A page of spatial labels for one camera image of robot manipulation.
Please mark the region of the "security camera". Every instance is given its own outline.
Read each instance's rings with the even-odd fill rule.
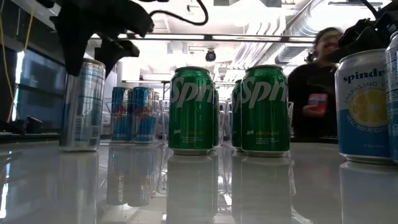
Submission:
[[[214,50],[208,50],[206,54],[206,61],[207,62],[214,62],[216,60],[216,53]]]

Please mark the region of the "glossy table surface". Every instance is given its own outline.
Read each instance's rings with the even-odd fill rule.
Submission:
[[[346,162],[335,144],[286,158],[166,145],[60,152],[0,145],[0,223],[398,223],[398,167]]]

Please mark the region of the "sprite logo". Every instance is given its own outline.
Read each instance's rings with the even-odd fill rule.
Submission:
[[[238,86],[235,86],[234,90],[232,91],[232,98],[233,98],[233,111],[234,113],[238,112],[239,107],[241,106],[241,93],[239,92]]]
[[[177,83],[182,84],[182,90],[177,87]],[[187,96],[188,90],[191,89],[191,93]],[[213,85],[206,85],[205,83],[198,86],[196,83],[184,83],[184,77],[178,77],[173,81],[172,94],[174,95],[170,103],[177,101],[177,108],[182,107],[184,101],[192,100],[196,97],[196,101],[203,101],[206,91],[209,90],[209,95],[207,97],[207,103],[211,103],[213,99]]]
[[[256,104],[257,101],[264,100],[268,96],[269,96],[268,99],[269,101],[276,100],[276,96],[278,95],[280,88],[283,91],[280,101],[286,100],[287,88],[285,82],[280,82],[280,83],[274,82],[273,86],[267,82],[256,82],[252,92],[251,89],[248,87],[248,83],[251,82],[254,84],[255,81],[256,79],[254,77],[249,77],[245,79],[243,84],[243,92],[245,93],[246,96],[245,97],[242,96],[242,103],[247,103],[250,100],[249,109],[254,108],[254,105]],[[259,97],[260,90],[262,87],[264,91],[262,92],[262,95]]]

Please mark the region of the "lemon graphic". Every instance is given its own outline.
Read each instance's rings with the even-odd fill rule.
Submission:
[[[386,94],[382,88],[357,92],[349,102],[349,113],[360,125],[376,128],[387,124]]]

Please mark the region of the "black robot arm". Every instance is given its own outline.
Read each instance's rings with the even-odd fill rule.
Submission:
[[[386,48],[390,36],[398,30],[398,1],[394,0],[376,11],[367,0],[361,0],[372,9],[376,20],[361,19],[348,28],[339,40],[339,49],[330,53],[328,59],[338,63],[343,57],[364,50]]]
[[[201,0],[197,0],[205,13],[203,22],[192,22],[167,11],[153,11],[150,14],[139,4],[130,0],[36,0],[51,8],[54,3],[61,11],[51,20],[60,38],[65,67],[69,75],[79,76],[87,42],[93,34],[102,38],[100,48],[95,49],[95,59],[106,66],[106,76],[115,63],[123,57],[138,57],[139,49],[129,40],[119,40],[118,35],[127,30],[141,37],[154,30],[151,16],[163,13],[195,26],[208,22],[208,12]],[[168,2],[169,0],[140,0],[142,2]]]

